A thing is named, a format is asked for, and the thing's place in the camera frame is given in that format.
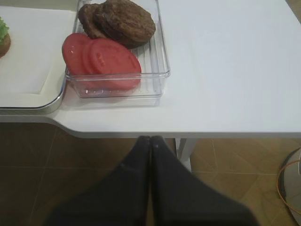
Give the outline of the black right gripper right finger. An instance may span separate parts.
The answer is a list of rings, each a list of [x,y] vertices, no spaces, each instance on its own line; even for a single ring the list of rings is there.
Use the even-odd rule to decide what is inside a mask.
[[[162,137],[150,139],[151,195],[157,226],[257,226],[243,204],[199,180]]]

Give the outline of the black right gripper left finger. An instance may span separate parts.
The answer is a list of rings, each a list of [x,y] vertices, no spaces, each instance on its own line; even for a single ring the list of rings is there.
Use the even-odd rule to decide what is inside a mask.
[[[102,181],[55,208],[47,226],[144,226],[149,195],[150,138],[139,137]]]

